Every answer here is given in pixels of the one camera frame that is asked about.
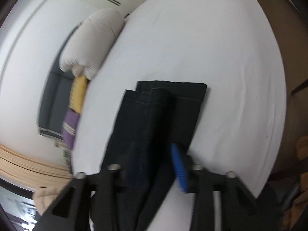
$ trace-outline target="mattress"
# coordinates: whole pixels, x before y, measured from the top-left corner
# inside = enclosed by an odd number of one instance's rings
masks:
[[[88,87],[75,172],[99,172],[124,91],[145,80],[208,85],[189,152],[213,172],[235,171],[257,197],[286,108],[281,55],[258,2],[147,0],[137,8]],[[189,230],[192,203],[175,182],[149,230]]]

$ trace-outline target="white pillow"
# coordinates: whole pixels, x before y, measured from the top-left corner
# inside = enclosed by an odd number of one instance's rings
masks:
[[[113,8],[100,9],[72,34],[60,56],[60,69],[91,80],[103,64],[124,26],[124,17]]]

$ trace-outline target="pillow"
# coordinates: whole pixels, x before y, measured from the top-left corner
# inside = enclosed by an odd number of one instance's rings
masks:
[[[67,148],[72,150],[75,142],[75,133],[78,125],[80,114],[68,108],[62,125],[62,138]]]
[[[117,39],[124,17],[114,8],[100,9],[72,34],[60,57],[60,69],[91,80]]]
[[[70,104],[69,107],[76,113],[81,114],[84,96],[88,86],[88,79],[85,75],[76,77],[73,81],[70,90]]]

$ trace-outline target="chair leg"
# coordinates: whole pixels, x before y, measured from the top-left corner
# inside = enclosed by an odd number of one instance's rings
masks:
[[[304,81],[302,84],[297,86],[295,89],[292,90],[291,95],[295,95],[297,92],[303,90],[304,88],[308,87],[308,79]]]

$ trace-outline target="blue gripper pad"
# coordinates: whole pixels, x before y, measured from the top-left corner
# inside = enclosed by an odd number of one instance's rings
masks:
[[[181,159],[180,151],[175,143],[171,144],[171,159],[173,163],[173,169],[179,181],[180,187],[186,193],[188,190],[187,175],[183,161]]]

